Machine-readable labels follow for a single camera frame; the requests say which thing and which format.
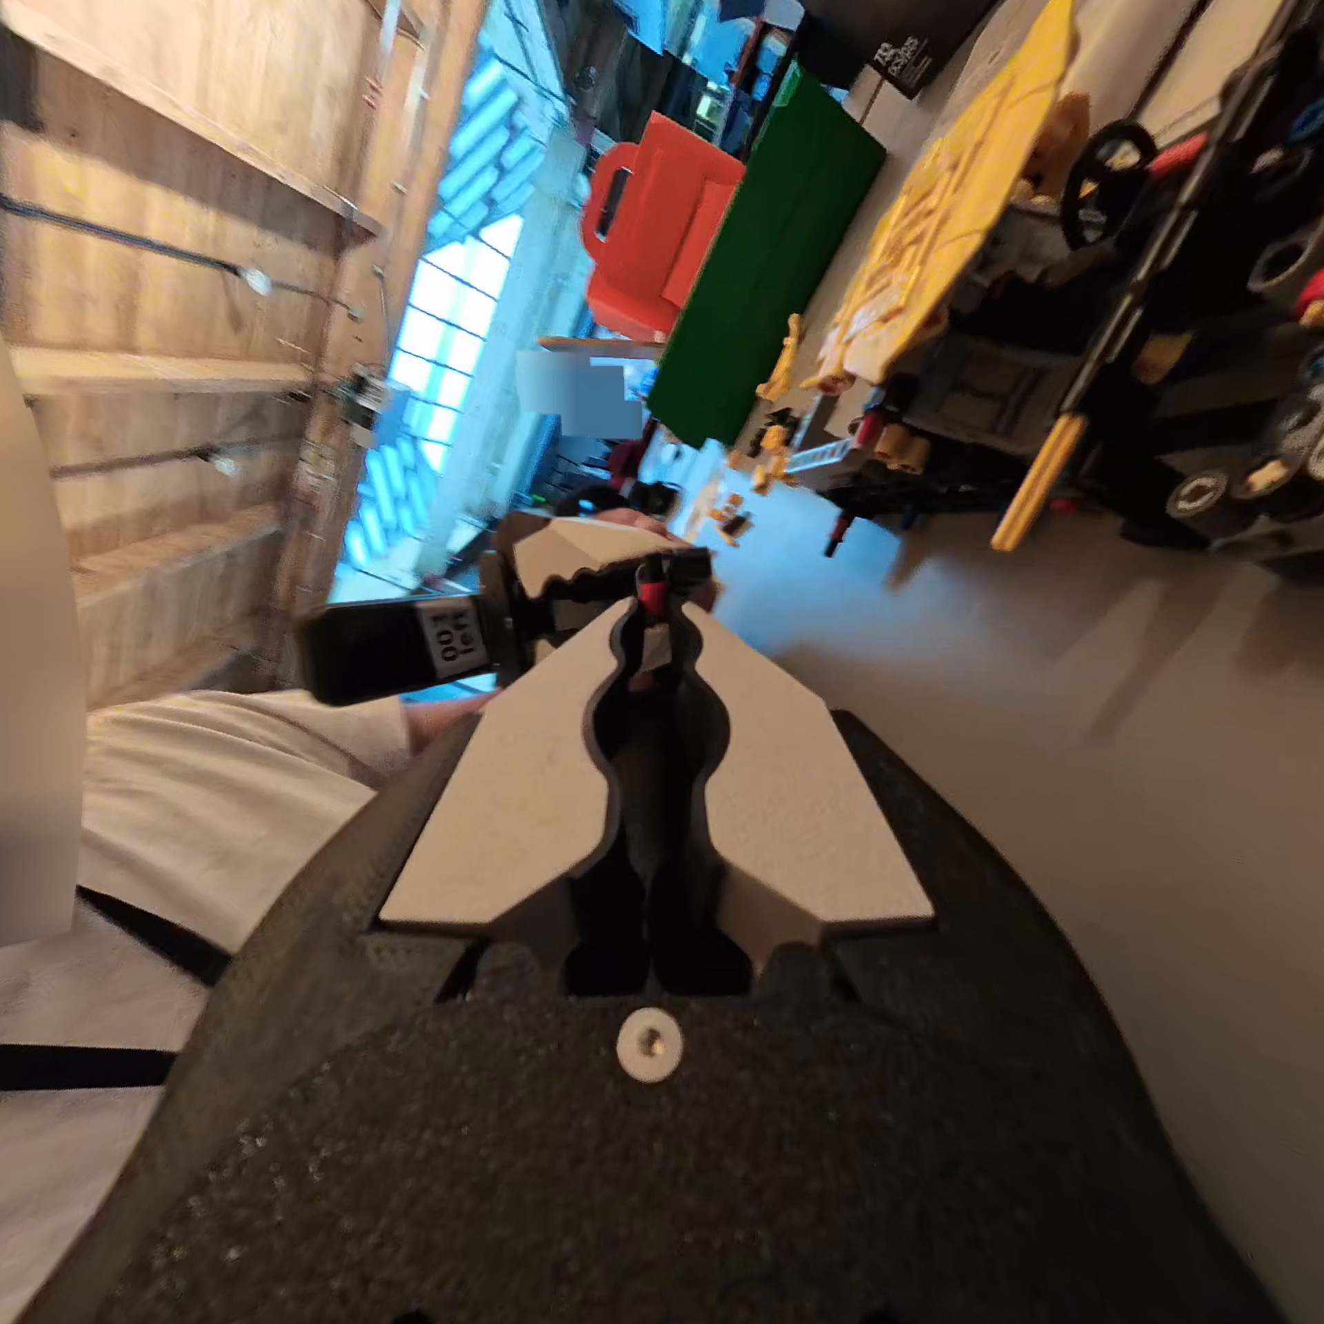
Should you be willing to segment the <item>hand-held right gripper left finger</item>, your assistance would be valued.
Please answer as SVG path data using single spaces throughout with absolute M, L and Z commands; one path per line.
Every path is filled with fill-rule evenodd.
M 617 793 L 591 722 L 624 677 L 621 601 L 480 716 L 378 911 L 392 930 L 534 952 L 578 943 L 572 885 L 617 833 Z

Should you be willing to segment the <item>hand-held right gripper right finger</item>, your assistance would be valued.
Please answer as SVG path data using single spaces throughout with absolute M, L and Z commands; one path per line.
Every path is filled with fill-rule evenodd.
M 718 930 L 762 971 L 791 944 L 889 933 L 934 921 L 827 705 L 704 610 L 693 673 L 725 719 L 701 779 L 718 863 Z

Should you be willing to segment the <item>black brick beam assembly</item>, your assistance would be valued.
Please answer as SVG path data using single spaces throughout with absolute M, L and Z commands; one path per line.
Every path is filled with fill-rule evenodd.
M 712 574 L 710 552 L 674 544 L 666 552 L 643 557 L 635 573 L 635 599 L 646 625 L 662 625 L 676 607 L 710 612 L 720 585 Z

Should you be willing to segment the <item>person's left forearm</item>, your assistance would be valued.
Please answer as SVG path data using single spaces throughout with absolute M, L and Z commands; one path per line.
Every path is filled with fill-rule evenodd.
M 401 719 L 408 738 L 408 751 L 417 755 L 450 732 L 463 718 L 479 716 L 494 699 L 498 691 L 469 694 L 465 699 L 405 702 Z

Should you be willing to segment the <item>grey desk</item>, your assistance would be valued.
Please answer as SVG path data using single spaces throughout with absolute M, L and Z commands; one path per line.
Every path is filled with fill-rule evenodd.
M 1320 587 L 1106 519 L 1013 555 L 753 498 L 718 618 L 859 716 L 1032 888 L 1169 1138 L 1292 1321 L 1320 1321 Z

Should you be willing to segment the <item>person's white shirt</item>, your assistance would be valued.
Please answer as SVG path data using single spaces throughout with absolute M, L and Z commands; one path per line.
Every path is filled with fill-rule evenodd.
M 193 1268 L 274 1264 L 353 1060 L 480 941 L 376 924 L 479 716 L 417 755 L 401 702 L 193 691 L 88 719 L 70 929 L 3 949 L 3 1321 L 234 1321 Z

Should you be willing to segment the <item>scattered yellow black bricks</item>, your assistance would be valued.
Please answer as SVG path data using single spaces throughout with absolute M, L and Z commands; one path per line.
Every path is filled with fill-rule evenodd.
M 761 404 L 772 405 L 772 410 L 750 443 L 742 450 L 729 451 L 725 461 L 725 467 L 732 473 L 742 472 L 747 461 L 751 464 L 750 492 L 753 495 L 767 495 L 773 486 L 789 483 L 789 456 L 800 416 L 792 409 L 780 407 L 778 402 L 791 387 L 800 341 L 802 316 L 792 312 L 788 316 L 788 328 L 778 358 L 766 382 L 755 390 L 755 398 Z M 729 489 L 721 489 L 720 498 L 709 508 L 706 519 L 717 527 L 720 539 L 732 549 L 739 546 L 751 527 L 745 498 Z

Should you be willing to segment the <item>red plastic carry case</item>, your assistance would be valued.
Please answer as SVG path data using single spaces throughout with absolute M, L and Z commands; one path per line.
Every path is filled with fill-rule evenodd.
M 638 142 L 597 160 L 580 234 L 592 264 L 584 298 L 600 327 L 638 342 L 671 334 L 744 174 L 658 112 Z

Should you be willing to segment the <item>green storage bin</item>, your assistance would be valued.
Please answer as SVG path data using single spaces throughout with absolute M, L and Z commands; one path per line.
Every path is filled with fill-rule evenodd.
M 816 78 L 791 67 L 668 336 L 649 412 L 671 439 L 729 446 L 885 161 Z

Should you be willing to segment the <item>partly built toy brick car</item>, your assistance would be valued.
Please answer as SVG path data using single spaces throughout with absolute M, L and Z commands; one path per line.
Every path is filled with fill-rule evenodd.
M 1279 3 L 1213 109 L 1160 137 L 1063 92 L 1070 5 L 925 149 L 822 339 L 870 387 L 800 473 L 852 525 L 1056 503 L 1142 547 L 1320 582 L 1320 3 Z

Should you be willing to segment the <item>toy car set box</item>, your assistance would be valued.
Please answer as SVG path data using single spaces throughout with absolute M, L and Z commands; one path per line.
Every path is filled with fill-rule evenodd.
M 803 2 L 796 29 L 802 71 L 849 90 L 873 70 L 915 100 L 999 2 Z

